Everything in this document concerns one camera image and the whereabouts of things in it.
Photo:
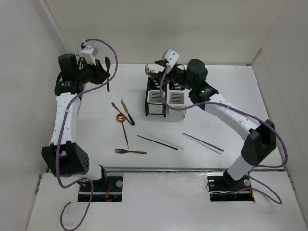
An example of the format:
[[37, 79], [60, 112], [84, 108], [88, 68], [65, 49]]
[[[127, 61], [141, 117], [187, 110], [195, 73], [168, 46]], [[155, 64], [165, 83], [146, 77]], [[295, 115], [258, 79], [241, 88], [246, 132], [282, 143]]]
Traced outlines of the copper fork long handle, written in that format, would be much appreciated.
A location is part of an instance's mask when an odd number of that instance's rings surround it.
[[150, 69], [147, 64], [145, 65], [145, 73], [147, 76], [151, 77], [152, 69]]

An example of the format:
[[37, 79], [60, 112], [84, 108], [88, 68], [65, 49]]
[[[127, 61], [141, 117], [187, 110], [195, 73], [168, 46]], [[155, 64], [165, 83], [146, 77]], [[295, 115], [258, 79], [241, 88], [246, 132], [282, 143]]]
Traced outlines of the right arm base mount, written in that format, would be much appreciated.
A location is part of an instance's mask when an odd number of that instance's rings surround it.
[[226, 173], [223, 173], [223, 175], [208, 175], [207, 180], [206, 189], [210, 193], [211, 202], [255, 201], [250, 188], [250, 178], [247, 174], [239, 180], [234, 180]]

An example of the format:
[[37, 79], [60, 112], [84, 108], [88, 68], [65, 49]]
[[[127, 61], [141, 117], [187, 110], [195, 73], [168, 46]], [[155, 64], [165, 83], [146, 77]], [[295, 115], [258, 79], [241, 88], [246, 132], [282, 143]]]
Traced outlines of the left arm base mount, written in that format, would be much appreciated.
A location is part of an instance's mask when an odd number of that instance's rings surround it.
[[[91, 196], [91, 183], [82, 181], [79, 183], [79, 202], [88, 202]], [[102, 178], [93, 181], [92, 202], [121, 202], [123, 189], [123, 176], [113, 175], [103, 170]]]

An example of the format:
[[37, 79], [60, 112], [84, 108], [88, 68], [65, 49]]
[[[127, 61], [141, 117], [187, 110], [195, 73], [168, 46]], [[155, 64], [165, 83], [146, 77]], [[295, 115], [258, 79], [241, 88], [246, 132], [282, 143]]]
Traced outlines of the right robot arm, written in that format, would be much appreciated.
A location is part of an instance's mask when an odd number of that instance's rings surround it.
[[233, 107], [217, 89], [207, 83], [208, 70], [201, 60], [191, 59], [185, 69], [165, 60], [157, 60], [155, 63], [164, 70], [152, 73], [152, 77], [163, 84], [174, 82], [188, 89], [193, 105], [219, 118], [243, 139], [240, 156], [224, 171], [221, 179], [227, 189], [235, 189], [244, 175], [276, 149], [274, 123], [259, 120]]

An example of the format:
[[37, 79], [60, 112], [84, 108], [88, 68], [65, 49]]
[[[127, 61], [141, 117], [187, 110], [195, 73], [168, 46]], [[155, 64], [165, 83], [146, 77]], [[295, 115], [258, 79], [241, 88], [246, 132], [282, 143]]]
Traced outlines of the dark copper spoon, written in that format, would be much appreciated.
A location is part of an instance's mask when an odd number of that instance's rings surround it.
[[[105, 64], [106, 64], [106, 71], [110, 73], [110, 67], [111, 67], [111, 60], [109, 57], [105, 57]], [[110, 85], [107, 83], [107, 92], [110, 92]]]

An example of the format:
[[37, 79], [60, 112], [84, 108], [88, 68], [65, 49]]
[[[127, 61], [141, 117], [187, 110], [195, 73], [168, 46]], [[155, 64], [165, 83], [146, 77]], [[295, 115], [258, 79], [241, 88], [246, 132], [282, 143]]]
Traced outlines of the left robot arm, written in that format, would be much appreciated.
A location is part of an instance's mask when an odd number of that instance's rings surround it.
[[77, 59], [71, 53], [59, 56], [58, 63], [61, 71], [54, 89], [55, 126], [49, 145], [41, 150], [42, 157], [53, 175], [87, 177], [94, 189], [102, 191], [108, 179], [103, 168], [91, 163], [87, 153], [76, 143], [76, 126], [85, 85], [102, 84], [110, 74], [98, 59], [89, 64], [84, 57]]

